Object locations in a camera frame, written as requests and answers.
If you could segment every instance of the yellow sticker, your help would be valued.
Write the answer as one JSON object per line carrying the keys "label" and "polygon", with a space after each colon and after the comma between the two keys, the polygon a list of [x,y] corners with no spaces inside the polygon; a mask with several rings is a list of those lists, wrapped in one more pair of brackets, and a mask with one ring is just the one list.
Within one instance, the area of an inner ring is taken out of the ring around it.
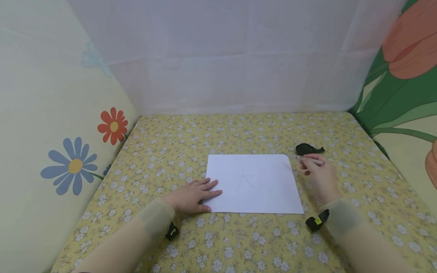
{"label": "yellow sticker", "polygon": [[323,222],[322,222],[322,220],[320,219],[320,217],[317,217],[317,218],[315,219],[315,222],[316,222],[316,224],[318,224],[318,225],[323,224]]}

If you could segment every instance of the white paper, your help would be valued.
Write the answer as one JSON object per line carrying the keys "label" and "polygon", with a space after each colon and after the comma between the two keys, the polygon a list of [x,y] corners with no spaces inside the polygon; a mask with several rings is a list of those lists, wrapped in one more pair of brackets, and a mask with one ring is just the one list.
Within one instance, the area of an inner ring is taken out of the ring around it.
{"label": "white paper", "polygon": [[303,214],[286,155],[209,155],[206,177],[223,190],[204,201],[213,212]]}

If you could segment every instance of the orange flower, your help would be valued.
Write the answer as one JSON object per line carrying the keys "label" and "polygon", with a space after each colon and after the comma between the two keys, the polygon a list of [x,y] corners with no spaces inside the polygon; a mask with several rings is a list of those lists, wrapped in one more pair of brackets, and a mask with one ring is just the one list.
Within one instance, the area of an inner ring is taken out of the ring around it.
{"label": "orange flower", "polygon": [[437,189],[437,139],[433,144],[433,148],[427,155],[427,159],[425,160],[425,168],[428,176],[431,179],[431,182]]}
{"label": "orange flower", "polygon": [[393,76],[411,79],[437,64],[436,47],[437,4],[419,0],[396,20],[382,52]]}
{"label": "orange flower", "polygon": [[100,115],[101,119],[106,122],[106,124],[100,124],[97,126],[97,130],[100,133],[106,133],[103,136],[103,142],[108,141],[109,136],[111,136],[111,144],[115,145],[117,143],[117,139],[119,141],[123,141],[124,134],[128,132],[126,126],[128,125],[128,121],[125,121],[125,117],[123,116],[123,111],[117,111],[114,107],[111,108],[111,115],[107,111],[103,111]]}

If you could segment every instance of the flower drawing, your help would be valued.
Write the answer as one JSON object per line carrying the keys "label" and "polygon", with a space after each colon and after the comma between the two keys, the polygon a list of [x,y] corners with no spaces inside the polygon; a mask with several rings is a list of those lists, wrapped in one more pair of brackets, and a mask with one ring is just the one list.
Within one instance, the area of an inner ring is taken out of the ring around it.
{"label": "flower drawing", "polygon": [[107,142],[109,137],[111,137],[111,144],[115,145],[117,143],[117,139],[119,141],[123,141],[125,138],[125,134],[128,132],[126,126],[128,125],[128,121],[125,120],[123,115],[123,111],[118,111],[112,107],[111,114],[107,111],[103,111],[100,114],[101,119],[105,124],[100,124],[97,127],[97,130],[100,133],[104,133],[103,142]]}
{"label": "flower drawing", "polygon": [[71,140],[66,138],[63,141],[63,146],[69,159],[60,152],[51,150],[49,151],[49,158],[61,165],[49,166],[41,171],[43,178],[53,179],[57,177],[53,182],[54,186],[58,186],[56,188],[57,194],[65,194],[71,182],[73,182],[73,193],[74,195],[79,195],[82,191],[82,177],[88,183],[94,181],[94,176],[103,179],[101,176],[89,172],[97,170],[96,165],[90,164],[96,160],[97,155],[92,154],[87,157],[90,147],[88,144],[82,147],[82,138],[77,137],[74,141],[74,146]]}
{"label": "flower drawing", "polygon": [[428,176],[431,179],[431,182],[437,189],[437,139],[435,140],[431,151],[427,155],[427,159],[425,160],[425,168]]}
{"label": "flower drawing", "polygon": [[437,5],[419,0],[395,22],[382,44],[390,73],[399,79],[420,76],[437,64]]}

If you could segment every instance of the hand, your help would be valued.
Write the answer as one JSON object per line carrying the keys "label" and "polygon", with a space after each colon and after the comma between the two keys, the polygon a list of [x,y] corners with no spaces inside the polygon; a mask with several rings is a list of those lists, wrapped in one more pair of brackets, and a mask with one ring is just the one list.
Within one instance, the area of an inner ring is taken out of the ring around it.
{"label": "hand", "polygon": [[[323,161],[323,165],[318,166],[309,158]],[[334,166],[326,159],[318,154],[304,155],[304,159],[299,162],[300,168],[306,170],[304,175],[311,174],[311,183],[317,198],[322,201],[322,205],[326,205],[338,198],[341,194],[337,187],[337,175]]]}
{"label": "hand", "polygon": [[221,190],[209,191],[218,183],[217,180],[211,181],[205,178],[200,181],[194,180],[180,187],[179,189],[164,195],[162,198],[169,203],[176,213],[201,213],[211,212],[211,208],[199,204],[200,200],[209,199],[222,194]]}

